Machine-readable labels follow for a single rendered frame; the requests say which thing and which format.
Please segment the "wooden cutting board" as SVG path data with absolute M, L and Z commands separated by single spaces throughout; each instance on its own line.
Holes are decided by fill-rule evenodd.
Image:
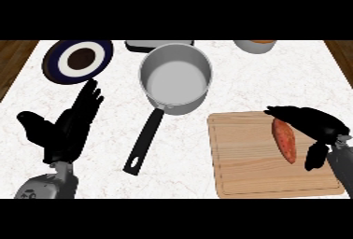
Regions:
M 261 111 L 210 115 L 209 135 L 222 198 L 290 198 L 345 193 L 330 166 L 308 171 L 315 140 L 295 132 L 297 160 L 289 162 L 272 135 L 274 117 Z

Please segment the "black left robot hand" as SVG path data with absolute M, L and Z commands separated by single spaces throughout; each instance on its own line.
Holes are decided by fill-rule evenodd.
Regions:
M 45 149 L 43 163 L 73 163 L 80 157 L 103 101 L 98 82 L 91 79 L 57 122 L 49 122 L 32 111 L 18 114 L 29 140 Z

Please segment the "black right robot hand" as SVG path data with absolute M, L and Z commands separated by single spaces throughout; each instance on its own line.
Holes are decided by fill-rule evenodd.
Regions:
M 305 169 L 320 169 L 327 159 L 329 146 L 346 147 L 346 141 L 352 139 L 351 129 L 333 115 L 312 107 L 269 106 L 265 113 L 315 140 L 308 149 Z

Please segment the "navy and white plate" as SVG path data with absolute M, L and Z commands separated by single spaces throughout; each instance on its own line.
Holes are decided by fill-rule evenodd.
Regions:
M 113 57 L 111 40 L 60 40 L 43 58 L 43 74 L 57 84 L 82 83 L 104 71 Z

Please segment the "grey bowl with orange contents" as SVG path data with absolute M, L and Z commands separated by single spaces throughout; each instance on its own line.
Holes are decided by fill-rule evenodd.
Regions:
M 275 46 L 275 40 L 237 40 L 237 46 L 249 53 L 264 54 Z

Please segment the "orange sweet potato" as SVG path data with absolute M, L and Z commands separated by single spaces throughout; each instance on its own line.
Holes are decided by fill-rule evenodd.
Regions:
M 272 135 L 283 157 L 295 163 L 297 160 L 296 135 L 289 124 L 280 119 L 274 119 L 272 122 Z

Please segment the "grey rectangular tray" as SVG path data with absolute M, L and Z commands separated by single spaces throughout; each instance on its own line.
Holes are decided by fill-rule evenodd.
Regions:
M 150 53 L 156 48 L 173 43 L 194 45 L 196 41 L 194 40 L 128 40 L 126 48 L 132 52 Z

